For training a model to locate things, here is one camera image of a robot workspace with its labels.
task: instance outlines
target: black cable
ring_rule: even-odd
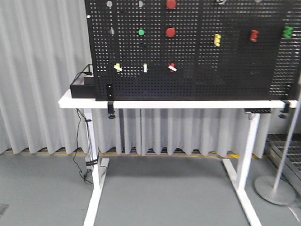
[[[79,109],[76,109],[76,112],[77,112],[77,115],[78,115],[78,117],[79,117],[79,123],[78,123],[78,125],[77,125],[77,132],[76,132],[76,150],[75,150],[75,155],[74,155],[74,157],[73,157],[73,161],[74,161],[74,163],[77,165],[77,167],[79,168],[79,175],[80,175],[80,177],[86,182],[88,182],[88,183],[90,183],[90,184],[93,184],[91,181],[89,181],[89,180],[87,180],[87,174],[90,172],[89,171],[89,169],[87,169],[87,171],[86,171],[86,173],[84,174],[84,176],[82,176],[82,170],[81,170],[81,168],[80,168],[80,166],[79,166],[79,164],[75,161],[75,157],[76,157],[76,155],[77,155],[77,151],[78,151],[78,149],[79,149],[79,140],[78,140],[78,138],[79,138],[79,126],[80,126],[80,123],[81,123],[81,117],[80,117],[80,115],[79,115]]]
[[[78,73],[75,75],[75,77],[74,77],[74,79],[73,79],[73,81],[72,81],[72,83],[71,83],[71,84],[73,84],[73,83],[76,81],[76,79],[78,79],[78,78],[79,78],[79,76],[80,76],[81,74],[93,75],[93,73],[92,73],[92,72],[78,72]]]
[[[76,109],[76,113],[79,117],[79,123],[78,123],[78,126],[77,126],[77,132],[76,132],[76,150],[75,150],[75,155],[73,157],[73,161],[74,163],[77,165],[77,167],[79,168],[79,175],[80,177],[86,182],[90,183],[90,184],[93,184],[91,181],[87,180],[87,175],[89,172],[91,172],[92,170],[91,169],[87,169],[86,173],[84,175],[82,175],[81,173],[83,172],[80,168],[80,166],[78,165],[78,163],[75,161],[75,157],[76,157],[76,154],[77,154],[77,150],[79,149],[79,143],[78,143],[78,137],[79,137],[79,126],[80,126],[80,123],[81,123],[81,117],[80,115],[85,119],[85,122],[86,122],[86,125],[87,125],[87,134],[88,134],[88,142],[89,142],[89,145],[88,145],[88,151],[89,151],[89,154],[90,156],[92,156],[92,153],[91,153],[91,138],[90,138],[90,130],[89,130],[89,124],[88,124],[88,120],[87,118],[85,117],[85,115],[80,111],[80,109]],[[106,166],[100,166],[100,167],[105,167],[105,171],[103,172],[103,174],[100,176],[102,177],[108,170],[108,168]]]

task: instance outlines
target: black clamp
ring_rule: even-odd
[[[108,98],[108,114],[109,119],[115,118],[114,110],[114,89],[112,84],[107,84],[107,98]]]
[[[281,119],[286,119],[285,113],[288,113],[288,112],[289,112],[290,107],[291,107],[291,102],[289,102],[288,100],[283,100],[282,102],[283,102],[285,105],[284,105],[283,110],[280,110],[280,112],[281,112],[282,114],[278,115],[278,117],[281,118]]]
[[[99,160],[99,154],[97,155],[97,159],[92,160],[92,161],[87,161],[86,166],[94,166],[98,163],[98,160]]]

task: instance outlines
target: green button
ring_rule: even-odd
[[[141,35],[141,36],[144,35],[144,30],[140,29],[140,30],[138,31],[138,34]]]

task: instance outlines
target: gray floor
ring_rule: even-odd
[[[110,159],[96,226],[249,225],[216,159]],[[78,161],[84,167],[84,158]],[[267,160],[252,161],[246,191],[262,225],[300,225],[287,207],[272,205],[253,191],[254,178],[273,173]],[[1,226],[81,226],[91,192],[70,156],[0,156],[0,203],[10,205]]]

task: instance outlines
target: black box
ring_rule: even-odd
[[[92,65],[87,65],[78,73],[70,85],[72,98],[95,98],[94,77]]]

